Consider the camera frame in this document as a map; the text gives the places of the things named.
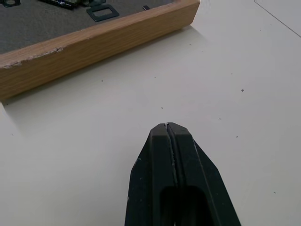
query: white table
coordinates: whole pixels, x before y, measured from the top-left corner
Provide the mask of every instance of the white table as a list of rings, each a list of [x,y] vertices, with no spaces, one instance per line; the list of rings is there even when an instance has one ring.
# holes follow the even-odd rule
[[[252,0],[204,0],[191,27],[3,103],[0,225],[123,225],[164,122],[215,163],[242,225],[301,225],[300,84],[298,35]]]

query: wooden tray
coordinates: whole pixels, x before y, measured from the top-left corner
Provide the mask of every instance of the wooden tray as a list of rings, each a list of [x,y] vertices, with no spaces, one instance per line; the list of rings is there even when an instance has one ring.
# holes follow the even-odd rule
[[[2,24],[1,30],[4,31],[6,37],[2,37],[0,40],[0,53],[4,52],[0,55],[0,100],[15,96],[190,25],[200,1],[176,0],[164,4],[168,1],[171,2],[172,0],[165,0],[165,2],[136,0],[128,6],[130,10],[126,10],[126,12],[120,13],[119,17],[103,21],[100,24],[94,22],[88,15],[82,16],[83,13],[86,14],[84,12],[86,9],[71,12],[72,20],[69,22],[62,21],[65,15],[60,12],[52,16],[51,19],[43,18],[45,11],[41,10],[41,20],[30,22],[32,32],[35,31],[36,34],[27,40],[24,40],[24,36],[19,32],[23,29],[23,24],[18,24],[21,27],[13,30],[8,26],[4,27]],[[115,5],[114,2],[107,1],[107,3],[113,5],[117,11],[122,11],[121,8],[118,10],[120,1]],[[43,4],[43,7],[47,8],[46,10],[62,10],[56,6]],[[151,9],[144,11],[142,9],[143,5],[151,6]],[[13,8],[21,10],[21,6],[16,6],[0,8],[0,12],[5,11],[9,14],[8,10],[12,12]],[[55,25],[53,23],[48,25],[50,29],[46,29],[47,32],[39,31],[40,29],[36,28],[38,26],[34,26],[39,23],[47,27],[49,21],[56,23]],[[29,32],[28,27],[29,25],[24,28],[23,32]],[[7,39],[7,35],[11,35],[9,39],[13,40],[13,44],[3,46],[3,39]]]

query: gray felt surface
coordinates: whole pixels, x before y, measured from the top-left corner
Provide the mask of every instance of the gray felt surface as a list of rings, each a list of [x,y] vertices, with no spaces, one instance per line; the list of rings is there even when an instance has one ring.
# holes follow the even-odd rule
[[[79,6],[74,10],[53,6],[38,0],[21,0],[21,5],[5,8],[0,4],[0,54],[41,41],[79,31],[123,16],[143,11],[143,6],[155,8],[173,0],[107,0],[120,16],[95,22]]]

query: wooden board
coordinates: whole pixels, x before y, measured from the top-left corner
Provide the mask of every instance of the wooden board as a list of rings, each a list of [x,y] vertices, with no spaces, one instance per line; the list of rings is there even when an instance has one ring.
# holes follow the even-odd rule
[[[0,55],[0,100],[192,23],[199,0],[177,2]]]

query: wooden frame edge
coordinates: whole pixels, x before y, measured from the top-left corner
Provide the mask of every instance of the wooden frame edge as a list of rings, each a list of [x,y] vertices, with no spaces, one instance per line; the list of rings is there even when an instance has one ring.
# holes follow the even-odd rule
[[[0,100],[192,23],[200,0],[178,0],[0,55]]]

